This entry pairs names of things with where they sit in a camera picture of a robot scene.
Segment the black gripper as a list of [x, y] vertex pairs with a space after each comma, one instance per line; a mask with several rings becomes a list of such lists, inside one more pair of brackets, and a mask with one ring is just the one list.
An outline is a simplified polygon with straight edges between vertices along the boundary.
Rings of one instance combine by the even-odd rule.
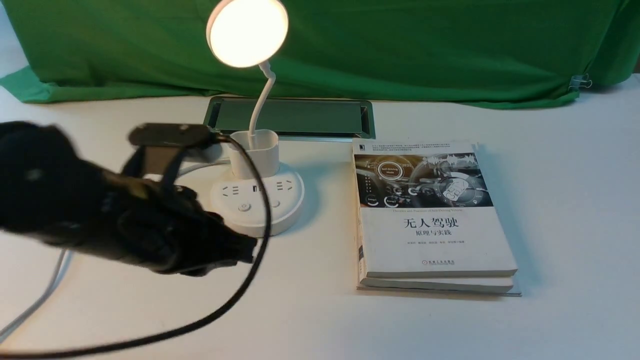
[[194, 190], [176, 180], [176, 174], [158, 180], [104, 174], [104, 256], [162, 275], [190, 277], [253, 264], [259, 240], [232, 231], [220, 215], [201, 206]]

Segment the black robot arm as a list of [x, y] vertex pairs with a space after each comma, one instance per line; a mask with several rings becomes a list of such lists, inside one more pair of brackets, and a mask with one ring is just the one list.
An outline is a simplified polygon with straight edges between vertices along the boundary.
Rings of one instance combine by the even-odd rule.
[[164, 275], [201, 277], [251, 264], [258, 240], [231, 230], [195, 191], [176, 186], [188, 153], [176, 146], [160, 180], [151, 180], [146, 145], [114, 172], [80, 158], [55, 125], [2, 123], [1, 229]]

